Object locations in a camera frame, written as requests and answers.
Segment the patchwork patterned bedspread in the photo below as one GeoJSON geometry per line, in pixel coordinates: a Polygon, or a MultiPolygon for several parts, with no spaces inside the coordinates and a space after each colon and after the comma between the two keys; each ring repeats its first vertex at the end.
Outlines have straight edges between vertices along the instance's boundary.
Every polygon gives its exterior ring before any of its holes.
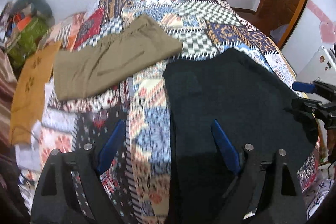
{"type": "Polygon", "coordinates": [[[225,2],[100,0],[54,63],[56,120],[32,223],[305,223],[318,141],[278,48],[225,2]]]}

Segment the black pants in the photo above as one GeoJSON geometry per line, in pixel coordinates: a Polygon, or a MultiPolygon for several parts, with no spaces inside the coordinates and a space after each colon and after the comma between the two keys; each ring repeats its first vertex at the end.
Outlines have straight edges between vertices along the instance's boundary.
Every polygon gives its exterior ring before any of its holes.
{"type": "Polygon", "coordinates": [[[313,152],[318,125],[292,109],[296,94],[248,55],[230,48],[203,61],[178,60],[163,74],[170,104],[171,178],[167,223],[213,223],[235,175],[211,133],[217,119],[241,152],[265,161],[280,149],[299,170],[313,152]]]}

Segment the khaki folded pants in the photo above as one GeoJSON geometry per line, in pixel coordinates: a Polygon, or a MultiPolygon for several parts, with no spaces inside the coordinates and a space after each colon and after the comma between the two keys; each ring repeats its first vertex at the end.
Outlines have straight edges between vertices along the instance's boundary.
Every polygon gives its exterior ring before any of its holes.
{"type": "Polygon", "coordinates": [[[180,53],[182,47],[154,19],[141,15],[121,33],[103,37],[94,47],[59,51],[54,61],[56,96],[60,101],[95,96],[180,53]]]}

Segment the pink gold striped curtain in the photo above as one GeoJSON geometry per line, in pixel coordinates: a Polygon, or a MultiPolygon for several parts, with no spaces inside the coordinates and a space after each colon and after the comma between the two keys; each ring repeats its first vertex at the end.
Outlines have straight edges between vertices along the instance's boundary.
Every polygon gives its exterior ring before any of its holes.
{"type": "Polygon", "coordinates": [[[1,148],[9,148],[9,132],[11,105],[17,87],[17,79],[11,67],[10,60],[1,50],[1,148]]]}

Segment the white wardrobe door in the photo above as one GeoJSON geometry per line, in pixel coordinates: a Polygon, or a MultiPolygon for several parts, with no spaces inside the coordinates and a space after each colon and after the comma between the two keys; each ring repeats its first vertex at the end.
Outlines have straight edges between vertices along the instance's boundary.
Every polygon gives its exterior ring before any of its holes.
{"type": "Polygon", "coordinates": [[[299,74],[321,46],[335,45],[335,0],[307,0],[281,52],[299,74]]]}

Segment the wooden lap desk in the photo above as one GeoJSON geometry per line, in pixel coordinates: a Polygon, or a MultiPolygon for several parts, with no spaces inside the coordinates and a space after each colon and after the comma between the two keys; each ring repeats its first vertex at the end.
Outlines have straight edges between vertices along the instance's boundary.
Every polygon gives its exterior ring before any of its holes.
{"type": "Polygon", "coordinates": [[[31,130],[41,120],[45,107],[45,84],[49,82],[59,40],[29,57],[21,71],[11,106],[9,142],[12,145],[31,143],[31,130]]]}

